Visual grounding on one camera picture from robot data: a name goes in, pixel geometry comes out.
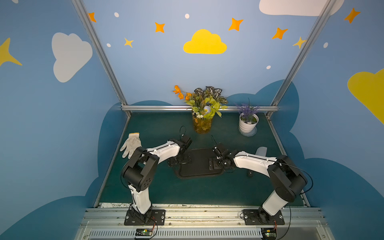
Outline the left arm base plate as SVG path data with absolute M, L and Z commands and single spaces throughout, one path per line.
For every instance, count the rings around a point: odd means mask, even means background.
M 156 223 L 158 226 L 165 224 L 166 210 L 149 210 L 145 214 L 141 214 L 135 209 L 127 211 L 124 225 L 125 226 L 149 226 Z

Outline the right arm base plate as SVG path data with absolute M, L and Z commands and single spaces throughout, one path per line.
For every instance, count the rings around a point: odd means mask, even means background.
M 278 211 L 274 216 L 270 216 L 264 210 L 244 209 L 240 213 L 240 218 L 244 220 L 247 226 L 285 225 L 285 220 L 281 211 Z

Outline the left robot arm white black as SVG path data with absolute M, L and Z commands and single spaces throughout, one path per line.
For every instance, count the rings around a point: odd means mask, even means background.
M 145 215 L 152 207 L 149 186 L 154 180 L 158 164 L 173 157 L 182 157 L 191 143 L 191 138 L 184 135 L 180 140 L 171 139 L 155 148 L 135 149 L 124 165 L 121 176 L 131 191 L 133 208 L 136 212 Z

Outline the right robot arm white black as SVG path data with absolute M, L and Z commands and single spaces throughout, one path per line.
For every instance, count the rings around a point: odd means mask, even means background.
M 286 155 L 263 157 L 244 151 L 229 151 L 222 144 L 213 147 L 217 159 L 224 166 L 235 166 L 269 177 L 273 192 L 259 208 L 261 217 L 274 217 L 288 203 L 292 203 L 308 184 L 303 171 Z

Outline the black cutting board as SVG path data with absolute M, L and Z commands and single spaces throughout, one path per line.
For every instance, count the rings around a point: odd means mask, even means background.
M 217 155 L 209 148 L 186 150 L 176 160 L 173 169 L 179 179 L 215 177 L 224 173 L 217 164 Z

